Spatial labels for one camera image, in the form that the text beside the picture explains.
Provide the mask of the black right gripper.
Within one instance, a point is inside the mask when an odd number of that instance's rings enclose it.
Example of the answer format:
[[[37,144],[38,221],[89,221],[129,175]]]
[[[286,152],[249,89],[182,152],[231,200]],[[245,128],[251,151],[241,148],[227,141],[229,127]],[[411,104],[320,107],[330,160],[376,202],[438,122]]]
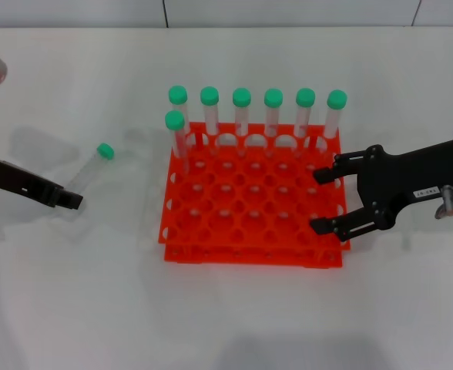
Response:
[[[355,175],[363,208],[337,217],[310,221],[317,235],[334,234],[342,242],[374,230],[388,230],[405,207],[441,197],[453,189],[453,140],[400,155],[381,145],[334,156],[331,167],[313,172],[318,184]]]

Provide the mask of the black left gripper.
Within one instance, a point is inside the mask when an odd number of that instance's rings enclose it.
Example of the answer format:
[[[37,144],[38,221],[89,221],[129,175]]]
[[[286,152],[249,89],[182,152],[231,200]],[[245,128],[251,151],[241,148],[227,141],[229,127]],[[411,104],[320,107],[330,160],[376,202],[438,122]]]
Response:
[[[46,178],[0,160],[0,189],[22,195],[50,207],[78,210],[83,196]]]

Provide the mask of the clear test tube green cap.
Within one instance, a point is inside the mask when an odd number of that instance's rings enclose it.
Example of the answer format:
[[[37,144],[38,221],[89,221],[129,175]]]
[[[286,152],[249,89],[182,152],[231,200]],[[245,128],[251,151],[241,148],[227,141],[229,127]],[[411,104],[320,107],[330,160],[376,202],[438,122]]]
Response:
[[[347,104],[347,94],[335,89],[327,97],[327,112],[324,121],[324,130],[322,136],[317,139],[316,147],[319,151],[327,151],[327,141],[333,139],[338,131],[341,114]]]
[[[210,136],[210,152],[217,154],[216,139],[219,134],[219,92],[215,87],[206,86],[200,91],[200,101],[203,104],[206,133]]]
[[[64,190],[82,194],[90,183],[97,178],[102,169],[113,160],[114,156],[114,149],[108,143],[100,143],[94,154],[64,186]]]
[[[188,149],[186,145],[185,118],[179,110],[171,110],[165,115],[166,128],[172,136],[172,148],[175,158],[180,162],[183,173],[190,171]]]
[[[266,156],[272,157],[273,155],[273,142],[277,135],[280,107],[283,103],[283,93],[280,89],[270,88],[264,94],[264,105],[266,106],[266,121],[264,134],[267,141]]]
[[[237,153],[239,156],[245,155],[244,139],[249,129],[249,106],[251,94],[247,88],[237,88],[233,91],[233,105],[235,108],[236,135],[239,138]]]
[[[185,143],[186,147],[189,149],[191,147],[191,143],[189,141],[190,121],[188,117],[188,95],[186,88],[181,85],[172,86],[169,88],[168,97],[172,108],[183,114]]]
[[[295,157],[301,157],[310,148],[309,122],[312,106],[315,103],[315,92],[309,88],[299,89],[296,95],[297,116],[294,124],[294,135],[303,141],[295,150]]]

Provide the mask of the orange test tube rack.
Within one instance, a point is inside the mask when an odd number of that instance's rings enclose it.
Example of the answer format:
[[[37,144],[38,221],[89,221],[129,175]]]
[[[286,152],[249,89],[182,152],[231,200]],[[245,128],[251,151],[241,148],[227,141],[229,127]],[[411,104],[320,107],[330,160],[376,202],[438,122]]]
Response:
[[[349,242],[317,235],[310,221],[343,214],[342,181],[319,185],[317,168],[341,151],[338,138],[319,151],[321,125],[295,137],[281,124],[275,137],[261,123],[238,136],[232,123],[211,136],[201,122],[190,125],[186,161],[172,157],[159,242],[167,261],[268,264],[338,268]]]

